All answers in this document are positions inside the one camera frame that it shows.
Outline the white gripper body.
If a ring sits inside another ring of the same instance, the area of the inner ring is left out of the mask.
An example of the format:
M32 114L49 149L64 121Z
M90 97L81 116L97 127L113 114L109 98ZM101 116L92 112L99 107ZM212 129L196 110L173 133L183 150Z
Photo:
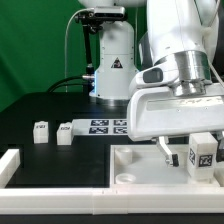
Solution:
M133 141L162 136L224 130L224 82L212 69L218 83L205 82L206 93L175 97L169 87L176 74L168 76L160 66L136 74L129 91L128 136Z

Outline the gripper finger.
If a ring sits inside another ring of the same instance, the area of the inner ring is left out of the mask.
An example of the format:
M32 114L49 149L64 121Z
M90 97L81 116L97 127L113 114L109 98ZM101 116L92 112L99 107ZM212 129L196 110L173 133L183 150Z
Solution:
M168 147L168 138L166 136L160 136L156 140L156 146L165 157L165 162L168 166L178 167L179 160L178 155L174 154Z
M216 161L224 162L224 131L217 132L216 138L218 141Z

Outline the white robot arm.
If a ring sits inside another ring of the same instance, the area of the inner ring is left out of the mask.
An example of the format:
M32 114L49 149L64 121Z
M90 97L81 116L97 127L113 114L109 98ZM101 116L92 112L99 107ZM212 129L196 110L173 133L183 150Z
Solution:
M224 129L224 85L211 81L217 46L217 0L79 0L86 25L100 34L100 65L90 96L101 104L127 103L127 134L156 140L168 164L178 156L170 137ZM136 70L133 30L125 9L146 7L147 31Z

